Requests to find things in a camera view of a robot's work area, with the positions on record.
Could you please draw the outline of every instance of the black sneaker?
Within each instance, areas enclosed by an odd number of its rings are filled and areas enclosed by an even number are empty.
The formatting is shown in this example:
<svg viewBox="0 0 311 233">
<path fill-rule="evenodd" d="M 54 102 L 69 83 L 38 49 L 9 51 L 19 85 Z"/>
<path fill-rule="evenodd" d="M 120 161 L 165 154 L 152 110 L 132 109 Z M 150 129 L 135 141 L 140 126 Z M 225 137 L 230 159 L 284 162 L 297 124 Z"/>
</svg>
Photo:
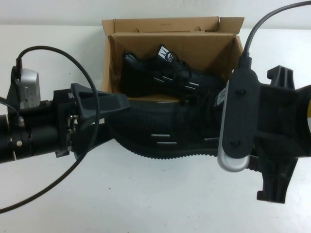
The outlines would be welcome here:
<svg viewBox="0 0 311 233">
<path fill-rule="evenodd" d="M 152 94 L 184 97 L 224 87 L 223 79 L 192 69 L 163 45 L 157 56 L 149 60 L 142 61 L 130 52 L 123 54 L 120 90 L 129 97 Z"/>
<path fill-rule="evenodd" d="M 180 102 L 133 100 L 129 110 L 105 123 L 122 146 L 144 157 L 216 156 L 222 109 L 211 111 L 213 101 L 213 95 Z"/>
</svg>

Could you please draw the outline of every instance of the black cable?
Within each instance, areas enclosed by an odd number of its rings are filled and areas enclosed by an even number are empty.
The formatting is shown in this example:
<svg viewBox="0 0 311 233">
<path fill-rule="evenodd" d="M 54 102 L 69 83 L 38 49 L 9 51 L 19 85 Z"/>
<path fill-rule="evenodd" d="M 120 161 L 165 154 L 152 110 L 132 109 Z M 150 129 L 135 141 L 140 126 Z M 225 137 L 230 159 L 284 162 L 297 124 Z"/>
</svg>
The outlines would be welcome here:
<svg viewBox="0 0 311 233">
<path fill-rule="evenodd" d="M 265 15 L 261 20 L 258 21 L 258 23 L 256 23 L 256 25 L 253 27 L 252 31 L 250 32 L 247 41 L 245 43 L 244 46 L 244 51 L 242 56 L 244 57 L 249 57 L 249 47 L 251 46 L 252 40 L 254 38 L 255 33 L 257 32 L 258 28 L 270 17 L 276 15 L 277 13 L 280 13 L 282 11 L 286 11 L 292 8 L 296 8 L 296 7 L 300 7 L 300 6 L 306 6 L 306 5 L 311 5 L 311 1 L 303 1 L 303 2 L 298 2 L 298 3 L 294 3 L 294 4 L 290 4 L 287 6 L 283 6 L 280 7 L 270 13 L 268 13 L 267 15 Z"/>
<path fill-rule="evenodd" d="M 70 56 L 68 53 L 53 48 L 53 47 L 49 47 L 49 46 L 34 46 L 34 47 L 30 47 L 28 49 L 25 49 L 24 51 L 22 51 L 20 53 L 20 55 L 17 58 L 17 67 L 18 69 L 21 69 L 22 64 L 21 64 L 21 59 L 23 57 L 23 55 L 25 55 L 26 53 L 30 52 L 30 51 L 34 51 L 34 50 L 49 50 L 49 51 L 53 51 L 53 52 L 57 52 L 65 57 L 67 57 L 69 60 L 71 60 L 80 70 L 81 72 L 84 74 L 84 76 L 86 77 L 88 83 L 91 86 L 94 98 L 95 98 L 95 104 L 96 104 L 96 118 L 95 118 L 95 128 L 94 128 L 94 133 L 91 137 L 89 146 L 86 148 L 86 151 L 84 153 L 82 153 L 80 155 L 80 157 L 77 159 L 77 161 L 63 174 L 61 175 L 56 181 L 54 181 L 53 183 L 51 183 L 49 186 L 47 186 L 46 188 L 44 188 L 43 190 L 41 190 L 40 192 L 36 193 L 35 195 L 19 202 L 16 203 L 14 205 L 5 207 L 3 209 L 0 209 L 0 214 L 14 210 L 18 207 L 21 207 L 25 204 L 28 204 L 29 202 L 37 199 L 38 197 L 42 196 L 43 194 L 47 193 L 48 191 L 50 191 L 52 188 L 54 188 L 55 186 L 57 186 L 60 182 L 62 182 L 80 163 L 81 161 L 84 159 L 84 157 L 86 156 L 87 152 L 91 149 L 92 145 L 95 142 L 96 136 L 97 136 L 97 132 L 98 132 L 98 128 L 99 128 L 99 120 L 100 120 L 100 107 L 99 107 L 99 98 L 96 92 L 96 87 L 91 79 L 91 77 L 89 76 L 89 74 L 87 73 L 87 71 L 82 67 L 82 65 L 75 60 L 72 56 Z"/>
<path fill-rule="evenodd" d="M 14 110 L 14 112 L 16 112 L 17 116 L 19 117 L 18 107 L 15 106 L 15 104 L 11 103 L 10 101 L 8 101 L 7 99 L 3 97 L 0 97 L 0 104 L 3 104 L 7 106 L 8 108 L 11 108 L 12 110 Z"/>
</svg>

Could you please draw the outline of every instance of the white surface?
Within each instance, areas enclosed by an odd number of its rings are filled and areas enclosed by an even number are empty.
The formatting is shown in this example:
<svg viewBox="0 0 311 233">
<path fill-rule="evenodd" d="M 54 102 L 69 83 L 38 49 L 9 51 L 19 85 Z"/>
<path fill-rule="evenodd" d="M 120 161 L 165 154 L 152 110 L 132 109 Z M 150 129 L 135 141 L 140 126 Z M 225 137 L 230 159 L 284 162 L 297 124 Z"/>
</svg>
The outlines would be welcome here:
<svg viewBox="0 0 311 233">
<path fill-rule="evenodd" d="M 0 24 L 100 26 L 102 19 L 245 17 L 250 28 L 264 15 L 302 0 L 1 0 Z M 266 28 L 311 29 L 311 7 L 272 17 Z"/>
<path fill-rule="evenodd" d="M 242 30 L 242 41 L 248 33 Z M 101 27 L 0 26 L 0 34 L 1 96 L 7 94 L 19 52 L 38 44 L 72 54 L 100 86 Z M 268 83 L 266 71 L 280 64 L 294 70 L 296 87 L 310 84 L 310 39 L 311 31 L 260 30 L 250 51 L 259 79 Z M 39 71 L 43 99 L 71 82 L 86 85 L 75 67 L 57 54 L 33 52 L 23 62 Z M 1 164 L 0 208 L 41 190 L 73 162 L 73 155 L 56 159 L 48 154 Z M 228 173 L 209 156 L 142 158 L 111 141 L 89 153 L 51 192 L 0 215 L 0 233 L 309 233 L 310 167 L 311 159 L 299 160 L 286 204 L 266 203 L 256 200 L 260 173 Z"/>
</svg>

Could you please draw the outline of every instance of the cardboard box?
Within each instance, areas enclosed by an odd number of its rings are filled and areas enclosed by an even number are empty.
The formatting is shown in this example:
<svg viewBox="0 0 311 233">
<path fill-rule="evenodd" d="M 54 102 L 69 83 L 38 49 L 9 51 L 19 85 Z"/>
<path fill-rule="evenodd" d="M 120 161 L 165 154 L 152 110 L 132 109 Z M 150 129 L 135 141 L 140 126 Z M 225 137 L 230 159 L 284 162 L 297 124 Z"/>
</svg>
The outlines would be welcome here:
<svg viewBox="0 0 311 233">
<path fill-rule="evenodd" d="M 243 17 L 195 17 L 103 20 L 107 36 L 102 91 L 119 93 L 122 53 L 140 59 L 156 56 L 160 44 L 173 50 L 190 67 L 228 80 L 243 51 L 237 34 Z M 153 95 L 140 100 L 173 100 Z"/>
</svg>

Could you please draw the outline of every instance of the black plastic mount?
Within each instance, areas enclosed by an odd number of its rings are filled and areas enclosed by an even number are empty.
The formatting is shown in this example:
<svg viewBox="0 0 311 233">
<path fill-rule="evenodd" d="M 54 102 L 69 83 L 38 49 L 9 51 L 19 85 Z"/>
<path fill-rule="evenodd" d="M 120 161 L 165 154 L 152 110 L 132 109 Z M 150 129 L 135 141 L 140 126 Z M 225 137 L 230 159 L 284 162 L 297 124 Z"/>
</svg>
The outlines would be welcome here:
<svg viewBox="0 0 311 233">
<path fill-rule="evenodd" d="M 16 84 L 17 70 L 13 67 L 11 86 L 7 99 L 19 106 Z M 117 114 L 130 107 L 124 94 L 97 91 L 100 101 L 100 118 Z M 68 155 L 76 158 L 85 152 L 94 132 L 96 105 L 91 89 L 73 83 L 71 89 L 56 90 L 52 101 L 42 101 L 39 106 L 19 110 L 8 109 L 0 116 L 0 163 L 34 155 L 55 152 L 57 157 Z M 112 139 L 105 124 L 99 125 L 99 133 L 91 148 Z"/>
<path fill-rule="evenodd" d="M 90 88 L 77 83 L 71 84 L 72 98 L 76 101 L 77 107 L 77 131 L 71 136 L 72 151 L 78 158 L 89 144 L 89 140 L 94 132 L 96 105 L 94 94 Z M 97 91 L 100 102 L 100 118 L 117 114 L 130 108 L 127 96 L 124 94 L 112 94 Z M 95 148 L 112 139 L 108 127 L 105 124 L 99 126 L 99 133 L 92 148 Z"/>
<path fill-rule="evenodd" d="M 268 71 L 270 85 L 261 84 L 250 69 L 232 74 L 227 87 L 223 148 L 242 158 L 255 148 L 263 177 L 257 199 L 284 203 L 299 157 L 310 156 L 307 109 L 311 86 L 295 90 L 293 71 Z"/>
</svg>

